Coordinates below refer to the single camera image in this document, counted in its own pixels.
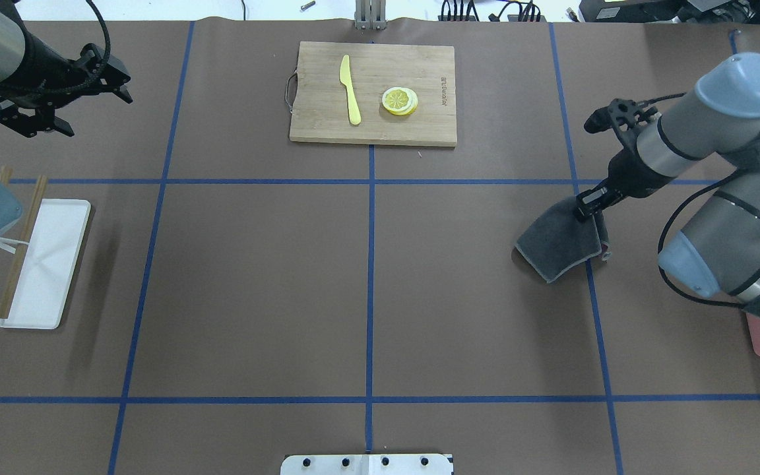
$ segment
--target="yellow lemon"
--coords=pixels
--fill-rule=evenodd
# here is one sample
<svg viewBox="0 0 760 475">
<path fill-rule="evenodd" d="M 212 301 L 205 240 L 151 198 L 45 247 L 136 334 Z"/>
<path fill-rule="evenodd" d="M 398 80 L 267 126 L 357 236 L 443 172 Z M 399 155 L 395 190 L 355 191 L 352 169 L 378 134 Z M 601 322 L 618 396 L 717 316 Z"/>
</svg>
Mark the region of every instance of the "yellow lemon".
<svg viewBox="0 0 760 475">
<path fill-rule="evenodd" d="M 405 87 L 392 87 L 383 93 L 383 108 L 396 116 L 408 116 L 416 111 L 418 96 L 416 91 Z"/>
</svg>

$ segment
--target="cable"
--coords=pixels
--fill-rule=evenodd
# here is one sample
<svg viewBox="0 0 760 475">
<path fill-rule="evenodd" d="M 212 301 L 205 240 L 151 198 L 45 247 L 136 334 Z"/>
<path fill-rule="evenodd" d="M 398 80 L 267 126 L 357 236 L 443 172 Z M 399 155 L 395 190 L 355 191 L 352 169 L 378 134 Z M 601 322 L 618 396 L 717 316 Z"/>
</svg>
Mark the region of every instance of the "cable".
<svg viewBox="0 0 760 475">
<path fill-rule="evenodd" d="M 108 59 L 111 57 L 111 35 L 108 32 L 108 25 L 105 23 L 105 19 L 102 17 L 102 13 L 97 8 L 96 4 L 93 3 L 93 0 L 85 0 L 88 5 L 90 5 L 90 8 L 93 10 L 93 13 L 96 13 L 96 18 L 99 20 L 99 25 L 102 27 L 102 33 L 105 36 L 105 55 L 102 57 L 102 60 L 100 60 L 99 65 L 97 66 L 96 70 L 94 70 L 94 73 L 90 73 L 87 75 L 87 79 L 84 80 L 81 84 L 73 85 L 70 87 L 64 87 L 61 89 L 43 89 L 42 87 L 39 88 L 33 88 L 33 87 L 23 87 L 18 85 L 11 85 L 7 83 L 0 82 L 0 87 L 7 90 L 16 90 L 19 92 L 27 92 L 31 94 L 72 94 L 73 92 L 78 92 L 79 90 L 84 90 L 87 87 L 89 87 L 91 84 L 97 81 L 100 76 L 102 76 L 102 73 L 105 71 L 105 67 L 108 66 Z"/>
<path fill-rule="evenodd" d="M 489 15 L 489 20 L 500 21 L 503 12 L 513 3 L 518 5 L 518 21 L 541 21 L 541 9 L 530 0 L 530 2 L 519 2 L 518 0 L 507 0 L 506 5 L 500 10 L 500 13 Z"/>
<path fill-rule="evenodd" d="M 648 100 L 641 100 L 641 102 L 637 103 L 637 105 L 639 106 L 639 108 L 645 108 L 646 106 L 655 104 L 657 102 L 662 102 L 663 100 L 676 99 L 682 96 L 685 96 L 684 92 L 680 92 L 678 94 L 667 94 L 667 96 L 655 97 L 653 99 L 648 99 Z"/>
<path fill-rule="evenodd" d="M 748 174 L 748 170 L 736 170 L 733 172 L 733 174 L 728 175 L 728 177 L 717 181 L 717 183 L 706 186 L 704 189 L 699 190 L 698 192 L 694 193 L 693 195 L 689 196 L 684 202 L 682 202 L 681 205 L 679 205 L 678 208 L 676 208 L 676 211 L 673 212 L 673 214 L 670 216 L 670 219 L 667 220 L 667 223 L 664 225 L 664 229 L 661 232 L 661 236 L 658 238 L 658 253 L 661 253 L 661 250 L 664 248 L 664 241 L 667 240 L 667 233 L 670 232 L 670 228 L 673 226 L 673 222 L 679 217 L 679 214 L 682 213 L 685 207 L 691 204 L 691 202 L 694 201 L 694 199 L 699 198 L 700 196 L 705 195 L 705 193 L 708 193 L 709 191 L 713 189 L 718 189 L 719 187 L 722 187 L 724 184 L 729 183 L 730 181 L 733 181 L 742 175 Z M 706 298 L 699 298 L 694 297 L 693 295 L 686 294 L 684 291 L 682 291 L 681 288 L 678 288 L 676 284 L 673 282 L 670 282 L 670 278 L 667 277 L 667 273 L 664 272 L 664 269 L 659 267 L 658 272 L 661 274 L 661 280 L 664 280 L 664 283 L 669 286 L 669 288 L 673 289 L 673 292 L 676 292 L 680 296 L 687 298 L 690 301 L 696 301 L 696 303 L 702 303 L 703 305 L 712 305 L 715 307 L 732 307 L 732 309 L 743 309 L 745 307 L 742 303 L 736 303 L 735 301 L 721 301 L 721 300 L 706 300 Z"/>
<path fill-rule="evenodd" d="M 667 96 L 655 97 L 653 99 L 648 99 L 648 100 L 641 100 L 641 102 L 637 103 L 637 105 L 639 106 L 639 108 L 645 108 L 646 106 L 650 106 L 657 102 L 662 102 L 663 100 L 676 99 L 682 96 L 685 96 L 684 92 L 680 92 L 678 94 L 668 94 Z"/>
<path fill-rule="evenodd" d="M 468 11 L 465 12 L 465 21 L 470 21 L 471 10 L 474 10 L 474 18 L 476 18 L 477 21 L 480 21 L 480 15 L 477 13 L 477 6 L 474 5 L 474 0 L 468 0 Z"/>
</svg>

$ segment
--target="gray towel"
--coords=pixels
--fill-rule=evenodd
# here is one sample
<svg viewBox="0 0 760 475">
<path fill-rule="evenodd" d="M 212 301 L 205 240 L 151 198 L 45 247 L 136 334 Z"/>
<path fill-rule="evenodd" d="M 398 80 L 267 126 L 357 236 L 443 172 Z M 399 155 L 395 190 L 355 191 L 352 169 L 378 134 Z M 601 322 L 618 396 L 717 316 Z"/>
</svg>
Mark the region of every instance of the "gray towel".
<svg viewBox="0 0 760 475">
<path fill-rule="evenodd" d="M 609 233 L 603 214 L 579 222 L 573 216 L 576 198 L 552 205 L 515 243 L 516 249 L 549 284 L 575 265 L 594 256 L 609 259 Z"/>
</svg>

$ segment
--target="white floor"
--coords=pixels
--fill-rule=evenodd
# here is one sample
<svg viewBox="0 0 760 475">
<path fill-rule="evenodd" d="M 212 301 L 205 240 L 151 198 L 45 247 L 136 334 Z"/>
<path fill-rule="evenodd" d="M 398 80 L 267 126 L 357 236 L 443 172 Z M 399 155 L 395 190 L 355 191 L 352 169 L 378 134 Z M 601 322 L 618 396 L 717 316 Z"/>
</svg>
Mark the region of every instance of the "white floor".
<svg viewBox="0 0 760 475">
<path fill-rule="evenodd" d="M 355 0 L 316 0 L 310 9 L 301 12 L 309 0 L 245 0 L 247 19 L 325 19 L 353 18 Z M 394 18 L 437 19 L 442 0 L 387 0 L 386 16 Z M 567 8 L 579 13 L 579 0 L 539 0 L 536 3 L 548 21 L 570 21 Z M 497 13 L 505 5 L 498 0 L 477 0 L 481 21 L 489 13 Z M 200 19 L 208 16 L 242 19 L 241 0 L 96 0 L 106 19 Z M 93 12 L 81 0 L 27 0 L 17 3 L 24 19 L 92 20 Z M 510 7 L 508 13 L 515 14 Z"/>
</svg>

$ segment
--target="wooden cutting board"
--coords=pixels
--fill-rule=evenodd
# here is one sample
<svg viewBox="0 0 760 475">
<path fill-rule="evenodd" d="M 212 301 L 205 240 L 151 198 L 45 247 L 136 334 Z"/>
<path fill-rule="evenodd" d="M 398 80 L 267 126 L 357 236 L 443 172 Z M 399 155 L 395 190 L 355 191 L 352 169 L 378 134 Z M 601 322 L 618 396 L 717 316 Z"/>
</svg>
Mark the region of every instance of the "wooden cutting board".
<svg viewBox="0 0 760 475">
<path fill-rule="evenodd" d="M 348 121 L 338 70 L 350 55 L 360 125 Z M 390 87 L 418 94 L 409 116 L 380 103 Z M 456 147 L 456 61 L 452 46 L 301 42 L 298 93 L 289 138 L 294 142 Z"/>
</svg>

